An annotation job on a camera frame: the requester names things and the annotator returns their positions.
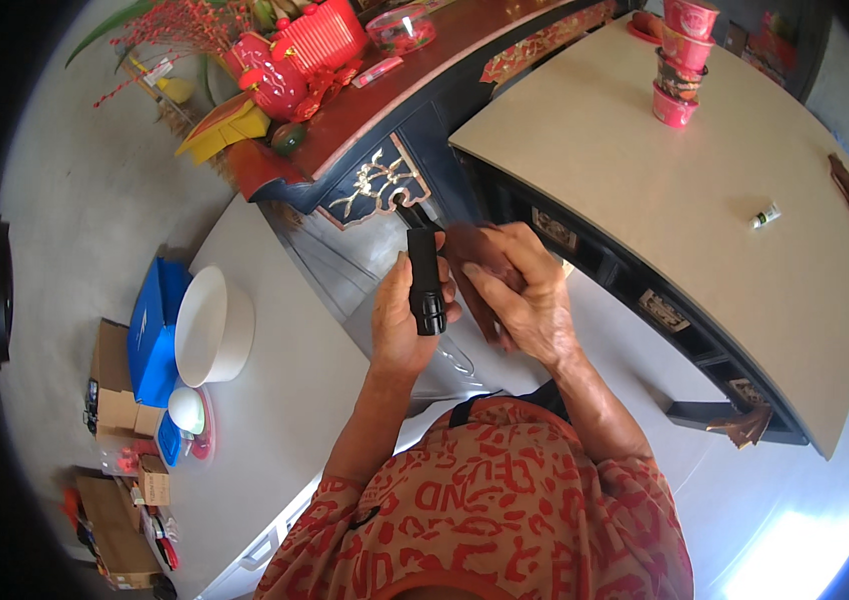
grey floor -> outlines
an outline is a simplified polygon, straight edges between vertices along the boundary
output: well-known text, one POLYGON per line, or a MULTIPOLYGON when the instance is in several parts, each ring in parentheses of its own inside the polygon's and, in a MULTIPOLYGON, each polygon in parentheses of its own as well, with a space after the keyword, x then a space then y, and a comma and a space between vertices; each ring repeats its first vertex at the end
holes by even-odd
MULTIPOLYGON (((65 70, 74 44, 124 4, 92 0, 68 30, 22 114, 0 192, 15 286, 10 362, 0 371, 0 389, 21 467, 52 520, 61 473, 97 465, 82 410, 98 319, 127 323, 155 252, 166 247, 193 256, 233 197, 210 168, 173 156, 179 141, 154 122, 154 104, 140 90, 123 90, 93 108, 123 81, 112 75, 115 58, 106 40, 65 70)), ((838 24, 830 43, 808 107, 849 146, 849 38, 838 24)), ((360 227, 348 234, 358 235, 360 227)), ((735 573, 755 569, 749 557, 776 540, 778 523, 811 522, 824 531, 833 525, 832 540, 843 540, 849 422, 831 462, 810 448, 775 444, 738 452, 725 438, 675 428, 664 419, 663 404, 706 400, 717 390, 586 277, 577 273, 569 285, 592 359, 647 431, 675 491, 698 597, 750 592, 743 583, 735 587, 735 573), (816 503, 822 497, 827 506, 816 503)), ((67 527, 58 532, 66 546, 76 546, 67 527)))

blue box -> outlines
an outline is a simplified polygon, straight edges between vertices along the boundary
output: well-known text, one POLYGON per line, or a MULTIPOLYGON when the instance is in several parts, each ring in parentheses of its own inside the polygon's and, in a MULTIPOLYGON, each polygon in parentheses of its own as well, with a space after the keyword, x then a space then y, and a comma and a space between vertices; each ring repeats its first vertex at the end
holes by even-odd
POLYGON ((146 406, 167 408, 178 379, 175 365, 175 324, 185 290, 188 268, 154 258, 134 303, 128 329, 128 370, 134 399, 146 406))

left hand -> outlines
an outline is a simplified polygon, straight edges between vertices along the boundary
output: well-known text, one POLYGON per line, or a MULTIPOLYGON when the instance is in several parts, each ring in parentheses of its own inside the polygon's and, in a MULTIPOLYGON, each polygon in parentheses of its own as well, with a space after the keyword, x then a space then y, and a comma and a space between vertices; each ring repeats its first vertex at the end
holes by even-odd
MULTIPOLYGON (((445 233, 438 231, 434 239, 435 247, 441 249, 445 233)), ((461 305, 455 301, 457 286, 449 276, 448 261, 441 256, 438 257, 438 279, 441 280, 444 314, 448 323, 454 323, 461 317, 461 305)), ((408 301, 411 282, 411 261, 407 252, 401 251, 374 296, 370 317, 370 367, 390 377, 414 380, 431 361, 440 336, 418 335, 418 325, 408 301)))

stacked cups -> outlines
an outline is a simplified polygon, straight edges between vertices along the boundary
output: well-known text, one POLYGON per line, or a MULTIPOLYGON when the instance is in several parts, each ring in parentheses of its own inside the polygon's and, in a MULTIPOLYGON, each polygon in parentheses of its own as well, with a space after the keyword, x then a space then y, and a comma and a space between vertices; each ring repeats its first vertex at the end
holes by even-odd
POLYGON ((652 112, 671 127, 688 125, 698 108, 698 88, 715 40, 719 10, 704 0, 664 0, 664 36, 658 53, 652 112))

beige table top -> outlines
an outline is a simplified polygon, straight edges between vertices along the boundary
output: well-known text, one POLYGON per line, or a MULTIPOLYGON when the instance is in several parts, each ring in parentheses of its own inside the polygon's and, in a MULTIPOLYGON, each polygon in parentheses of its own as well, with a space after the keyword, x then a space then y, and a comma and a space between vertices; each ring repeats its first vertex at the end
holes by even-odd
POLYGON ((788 92, 717 46, 690 123, 660 123, 654 46, 627 20, 540 66, 451 144, 574 210, 682 290, 831 458, 849 409, 849 210, 828 154, 848 166, 849 156, 788 92), (781 217, 752 229, 771 202, 781 217))

